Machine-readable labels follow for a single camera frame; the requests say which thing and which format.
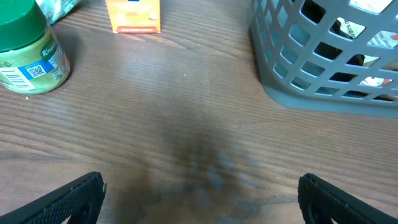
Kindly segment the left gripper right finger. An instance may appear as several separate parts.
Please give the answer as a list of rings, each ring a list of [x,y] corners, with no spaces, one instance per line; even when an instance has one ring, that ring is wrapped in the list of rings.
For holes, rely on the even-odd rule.
[[[306,224],[397,224],[397,219],[314,174],[299,178],[298,203]]]

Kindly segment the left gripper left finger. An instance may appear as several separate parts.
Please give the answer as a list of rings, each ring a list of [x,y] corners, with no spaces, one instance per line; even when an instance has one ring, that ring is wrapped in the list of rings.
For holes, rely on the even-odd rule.
[[[1,223],[96,223],[106,195],[99,172],[89,172],[1,216]]]

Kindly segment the brown Nescafe Gold coffee bag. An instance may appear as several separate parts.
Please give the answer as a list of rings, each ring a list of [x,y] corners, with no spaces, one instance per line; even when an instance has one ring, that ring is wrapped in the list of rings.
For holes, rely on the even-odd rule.
[[[350,43],[343,53],[360,60],[344,63],[354,75],[344,96],[397,103],[397,0],[341,1],[336,9]]]

